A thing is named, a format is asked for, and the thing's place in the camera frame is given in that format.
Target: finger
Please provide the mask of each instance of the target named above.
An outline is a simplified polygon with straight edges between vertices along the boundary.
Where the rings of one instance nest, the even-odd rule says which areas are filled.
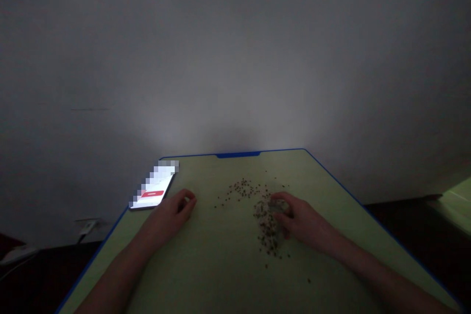
[[[289,218],[294,218],[294,213],[291,207],[288,207],[286,210],[283,211],[283,213]]]
[[[196,201],[196,198],[192,198],[190,201],[188,201],[183,210],[178,214],[178,217],[183,221],[183,223],[190,218],[191,213],[195,208]]]
[[[277,192],[271,195],[271,199],[272,200],[284,200],[289,205],[290,209],[294,209],[296,198],[292,196],[291,194],[281,191],[281,192]]]
[[[283,236],[285,237],[286,240],[288,240],[290,238],[291,233],[289,233],[289,231],[285,227],[282,227],[282,230],[283,230]]]
[[[293,222],[294,220],[292,218],[289,218],[286,216],[284,213],[274,213],[273,217],[280,223],[284,228],[286,228],[288,231],[291,231],[293,227]]]
[[[195,198],[195,194],[193,194],[191,191],[189,191],[188,189],[182,189],[180,190],[178,193],[176,193],[174,195],[174,197],[172,198],[173,202],[175,202],[177,205],[180,204],[180,202],[182,200],[184,200],[185,198],[188,198],[188,199],[194,199]]]
[[[180,203],[178,204],[177,213],[181,212],[184,209],[184,207],[186,206],[187,203],[188,203],[188,201],[186,199],[182,199],[180,201]]]

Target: dark floor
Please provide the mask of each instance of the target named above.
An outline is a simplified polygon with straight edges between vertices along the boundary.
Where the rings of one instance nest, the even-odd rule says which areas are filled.
[[[442,284],[471,308],[471,239],[424,201],[367,206]],[[18,241],[0,236],[0,258]],[[0,282],[0,313],[54,313],[99,242],[41,251]],[[0,277],[16,264],[0,267]]]

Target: hand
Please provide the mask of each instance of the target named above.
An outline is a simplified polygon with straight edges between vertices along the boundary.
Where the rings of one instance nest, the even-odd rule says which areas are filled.
[[[283,226],[285,237],[292,234],[297,240],[317,251],[335,257],[347,240],[317,213],[306,201],[286,192],[275,193],[272,200],[284,200],[289,208],[273,217]]]
[[[178,233],[195,205],[195,194],[187,189],[180,190],[172,198],[163,199],[144,222],[134,237],[135,241],[153,254]]]

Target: red button on screen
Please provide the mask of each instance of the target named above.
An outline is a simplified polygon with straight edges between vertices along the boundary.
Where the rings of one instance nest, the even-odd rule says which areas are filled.
[[[160,196],[163,195],[163,190],[160,191],[148,191],[142,195],[142,197],[149,197],[149,196]]]

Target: forearm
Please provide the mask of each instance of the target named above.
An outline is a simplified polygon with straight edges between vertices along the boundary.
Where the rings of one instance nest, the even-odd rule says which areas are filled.
[[[334,257],[370,283],[387,303],[401,313],[454,313],[452,309],[346,238],[342,251],[336,252]]]
[[[152,253],[133,239],[113,260],[76,314],[120,313]]]

